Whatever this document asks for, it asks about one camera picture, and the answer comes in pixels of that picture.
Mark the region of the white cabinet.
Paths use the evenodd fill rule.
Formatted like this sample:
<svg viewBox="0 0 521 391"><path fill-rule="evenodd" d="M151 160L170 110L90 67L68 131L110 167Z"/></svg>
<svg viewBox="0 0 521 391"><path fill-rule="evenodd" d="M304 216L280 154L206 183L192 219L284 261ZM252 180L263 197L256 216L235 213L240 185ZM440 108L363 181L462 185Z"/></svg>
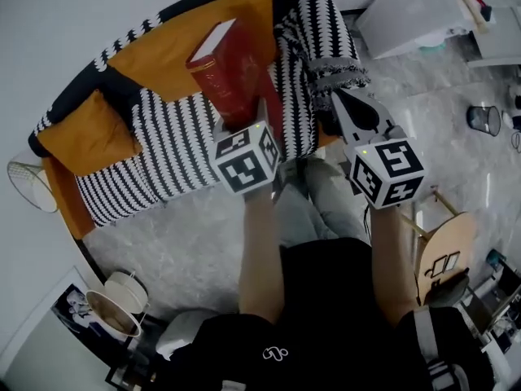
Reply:
<svg viewBox="0 0 521 391"><path fill-rule="evenodd" d="M463 0L374 0L356 26L371 58L382 59L437 47L475 22Z"/></svg>

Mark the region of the black and white patterned sofa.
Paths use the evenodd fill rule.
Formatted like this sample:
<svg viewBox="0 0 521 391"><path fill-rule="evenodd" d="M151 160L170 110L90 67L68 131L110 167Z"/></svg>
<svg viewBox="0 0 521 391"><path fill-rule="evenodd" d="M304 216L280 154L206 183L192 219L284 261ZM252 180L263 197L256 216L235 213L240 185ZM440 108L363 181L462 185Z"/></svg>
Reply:
<svg viewBox="0 0 521 391"><path fill-rule="evenodd" d="M167 102L156 92L108 65L108 60L174 16L216 0L181 0L146 18L103 49L63 90L30 134L28 144L42 158L59 211L76 239L95 227L133 216L160 202L217 183L209 149L218 112L200 90ZM272 0L274 25L299 0ZM282 64L282 157L307 156L339 138L331 108L318 109L299 64ZM95 90L116 110L142 145L142 152L87 176L76 176L37 140Z"/></svg>

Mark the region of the round wooden stool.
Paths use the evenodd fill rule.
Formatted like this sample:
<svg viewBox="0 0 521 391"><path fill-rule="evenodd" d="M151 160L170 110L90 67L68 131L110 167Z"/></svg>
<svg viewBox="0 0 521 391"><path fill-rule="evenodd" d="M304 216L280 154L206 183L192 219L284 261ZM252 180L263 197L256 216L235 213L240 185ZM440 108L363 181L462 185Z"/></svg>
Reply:
<svg viewBox="0 0 521 391"><path fill-rule="evenodd" d="M477 221L470 212L460 212L436 189L431 196L451 214L436 229L425 231L416 221L403 215L402 222L416 233L417 254L414 272L418 303L427 304L433 288L439 288L455 276L466 275L475 251Z"/></svg>

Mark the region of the person's right forearm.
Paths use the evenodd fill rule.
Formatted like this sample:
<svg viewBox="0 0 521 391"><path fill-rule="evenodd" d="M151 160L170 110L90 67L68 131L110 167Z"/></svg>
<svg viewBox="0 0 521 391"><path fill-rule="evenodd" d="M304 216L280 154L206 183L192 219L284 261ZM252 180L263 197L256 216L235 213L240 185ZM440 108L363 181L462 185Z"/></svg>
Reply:
<svg viewBox="0 0 521 391"><path fill-rule="evenodd" d="M418 307L414 267L403 239L399 209L370 208L370 229L375 300L395 327Z"/></svg>

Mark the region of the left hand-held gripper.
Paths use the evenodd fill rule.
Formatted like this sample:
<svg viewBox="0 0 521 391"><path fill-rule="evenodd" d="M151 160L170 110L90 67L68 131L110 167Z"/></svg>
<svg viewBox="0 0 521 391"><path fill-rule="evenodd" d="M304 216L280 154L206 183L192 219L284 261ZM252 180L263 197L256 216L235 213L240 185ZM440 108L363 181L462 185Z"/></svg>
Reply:
<svg viewBox="0 0 521 391"><path fill-rule="evenodd" d="M255 123L230 132L220 117L209 149L210 164L226 190L244 195L274 180L280 161L280 150L269 126L268 104L258 100Z"/></svg>

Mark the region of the white lamp shade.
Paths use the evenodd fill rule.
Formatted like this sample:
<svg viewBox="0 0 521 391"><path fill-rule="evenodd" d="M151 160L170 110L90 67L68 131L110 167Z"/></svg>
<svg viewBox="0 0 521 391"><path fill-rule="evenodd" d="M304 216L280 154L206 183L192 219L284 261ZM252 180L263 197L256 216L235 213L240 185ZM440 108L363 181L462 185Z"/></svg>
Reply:
<svg viewBox="0 0 521 391"><path fill-rule="evenodd" d="M141 323L111 298L95 290L88 290L85 298L99 319L116 332L129 337L139 337L142 334Z"/></svg>

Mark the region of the red hardcover book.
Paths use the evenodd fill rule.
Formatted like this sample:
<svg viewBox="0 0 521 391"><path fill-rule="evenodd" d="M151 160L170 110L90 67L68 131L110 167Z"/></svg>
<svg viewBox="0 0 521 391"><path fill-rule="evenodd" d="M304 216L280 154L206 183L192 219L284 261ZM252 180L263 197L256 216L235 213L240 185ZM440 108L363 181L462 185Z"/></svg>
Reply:
<svg viewBox="0 0 521 391"><path fill-rule="evenodd" d="M258 103L264 100L274 136L282 137L281 100L241 19L214 25L194 49L186 67L218 111L226 130L235 132L251 125L257 118Z"/></svg>

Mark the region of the person's grey trousers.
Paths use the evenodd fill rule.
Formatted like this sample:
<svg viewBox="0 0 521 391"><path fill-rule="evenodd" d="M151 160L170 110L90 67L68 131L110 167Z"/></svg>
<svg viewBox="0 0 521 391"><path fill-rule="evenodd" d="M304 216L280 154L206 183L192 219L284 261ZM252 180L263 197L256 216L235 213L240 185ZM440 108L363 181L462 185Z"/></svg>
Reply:
<svg viewBox="0 0 521 391"><path fill-rule="evenodd" d="M339 238L369 242L352 189L337 168L318 156L308 156L290 160L278 171L282 190L275 211L283 247Z"/></svg>

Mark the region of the person's black shirt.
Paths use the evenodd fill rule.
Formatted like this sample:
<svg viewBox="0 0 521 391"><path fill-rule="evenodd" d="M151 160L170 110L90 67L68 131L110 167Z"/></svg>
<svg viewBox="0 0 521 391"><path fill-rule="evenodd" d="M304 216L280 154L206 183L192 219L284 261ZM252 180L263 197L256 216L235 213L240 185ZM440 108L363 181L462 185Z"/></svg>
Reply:
<svg viewBox="0 0 521 391"><path fill-rule="evenodd" d="M394 327L374 298L372 252L358 239L281 251L286 305L203 322L161 362L147 391L493 391L493 369L453 307Z"/></svg>

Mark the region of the small orange pillow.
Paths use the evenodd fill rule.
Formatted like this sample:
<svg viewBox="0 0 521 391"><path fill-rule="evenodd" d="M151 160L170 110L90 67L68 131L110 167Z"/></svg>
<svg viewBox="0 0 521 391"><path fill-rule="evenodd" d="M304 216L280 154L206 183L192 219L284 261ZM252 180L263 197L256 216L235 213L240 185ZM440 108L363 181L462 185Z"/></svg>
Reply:
<svg viewBox="0 0 521 391"><path fill-rule="evenodd" d="M99 90L60 123L38 133L37 140L80 177L142 152L142 145Z"/></svg>

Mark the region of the person's left forearm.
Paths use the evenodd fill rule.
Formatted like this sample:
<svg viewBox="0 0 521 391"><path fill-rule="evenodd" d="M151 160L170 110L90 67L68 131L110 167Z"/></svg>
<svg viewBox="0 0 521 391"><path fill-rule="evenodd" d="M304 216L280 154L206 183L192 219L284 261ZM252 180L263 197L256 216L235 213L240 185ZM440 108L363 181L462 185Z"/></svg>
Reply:
<svg viewBox="0 0 521 391"><path fill-rule="evenodd" d="M271 186L244 196L239 312L272 324L280 318L285 298L277 221Z"/></svg>

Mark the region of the large orange pillow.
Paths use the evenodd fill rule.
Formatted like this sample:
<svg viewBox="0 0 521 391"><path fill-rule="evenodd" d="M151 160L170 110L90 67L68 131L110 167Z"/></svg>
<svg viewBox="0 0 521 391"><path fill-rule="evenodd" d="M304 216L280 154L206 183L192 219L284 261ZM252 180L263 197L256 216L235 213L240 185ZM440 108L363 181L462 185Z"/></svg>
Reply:
<svg viewBox="0 0 521 391"><path fill-rule="evenodd" d="M186 61L217 23L239 18L255 42L259 61L276 58L272 0L216 0L174 16L108 60L108 65L167 102L200 91Z"/></svg>

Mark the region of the long wooden stick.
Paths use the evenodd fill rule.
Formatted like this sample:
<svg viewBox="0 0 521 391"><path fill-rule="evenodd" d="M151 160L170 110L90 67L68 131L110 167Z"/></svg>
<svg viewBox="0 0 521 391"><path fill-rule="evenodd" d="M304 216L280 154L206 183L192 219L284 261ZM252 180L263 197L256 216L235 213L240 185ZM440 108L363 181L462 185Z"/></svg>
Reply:
<svg viewBox="0 0 521 391"><path fill-rule="evenodd" d="M475 29L479 33L487 33L488 26L484 17L481 15L480 9L473 3L473 0L462 0L468 11L471 13L473 21L475 22Z"/></svg>

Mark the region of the black and white poster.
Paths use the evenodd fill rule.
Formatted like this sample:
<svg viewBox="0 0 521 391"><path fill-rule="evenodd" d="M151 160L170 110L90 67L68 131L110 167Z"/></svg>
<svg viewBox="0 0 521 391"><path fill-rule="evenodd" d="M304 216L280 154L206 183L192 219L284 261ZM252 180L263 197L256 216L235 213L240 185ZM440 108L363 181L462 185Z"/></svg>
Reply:
<svg viewBox="0 0 521 391"><path fill-rule="evenodd" d="M88 305L83 291L74 283L59 296L51 311L99 359L113 358L127 340L125 335L101 321Z"/></svg>

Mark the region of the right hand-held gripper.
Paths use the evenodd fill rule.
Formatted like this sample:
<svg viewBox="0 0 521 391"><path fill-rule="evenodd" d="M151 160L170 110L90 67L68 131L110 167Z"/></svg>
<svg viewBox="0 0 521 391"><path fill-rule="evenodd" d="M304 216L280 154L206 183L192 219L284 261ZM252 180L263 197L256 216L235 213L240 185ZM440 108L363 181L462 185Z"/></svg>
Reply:
<svg viewBox="0 0 521 391"><path fill-rule="evenodd" d="M334 114L350 162L348 179L375 209L415 200L427 168L415 138L409 138L380 102L351 90L331 93ZM364 143L362 131L381 134Z"/></svg>

